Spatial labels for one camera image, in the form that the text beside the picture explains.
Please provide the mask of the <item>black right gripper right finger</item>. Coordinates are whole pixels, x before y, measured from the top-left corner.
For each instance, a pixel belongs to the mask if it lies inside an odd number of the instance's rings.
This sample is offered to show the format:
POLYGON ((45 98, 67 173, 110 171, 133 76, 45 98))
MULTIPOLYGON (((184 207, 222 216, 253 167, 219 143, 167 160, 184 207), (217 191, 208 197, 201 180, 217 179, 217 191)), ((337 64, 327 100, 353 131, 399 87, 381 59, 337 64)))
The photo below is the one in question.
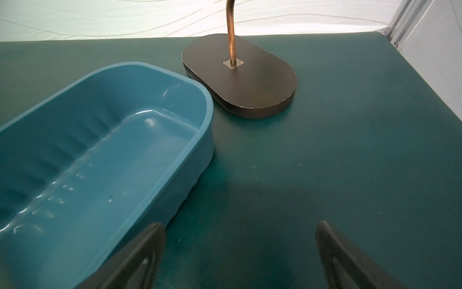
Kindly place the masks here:
POLYGON ((330 222, 318 222, 315 241, 331 289, 406 288, 330 222))

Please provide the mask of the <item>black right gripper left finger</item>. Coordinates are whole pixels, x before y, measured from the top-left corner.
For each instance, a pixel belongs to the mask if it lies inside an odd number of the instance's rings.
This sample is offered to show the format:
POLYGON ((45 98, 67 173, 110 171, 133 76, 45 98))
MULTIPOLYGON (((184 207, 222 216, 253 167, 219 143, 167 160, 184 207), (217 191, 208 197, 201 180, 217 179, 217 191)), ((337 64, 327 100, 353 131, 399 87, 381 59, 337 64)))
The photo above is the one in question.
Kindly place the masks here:
POLYGON ((152 223, 106 261, 78 289, 149 289, 166 245, 163 224, 152 223))

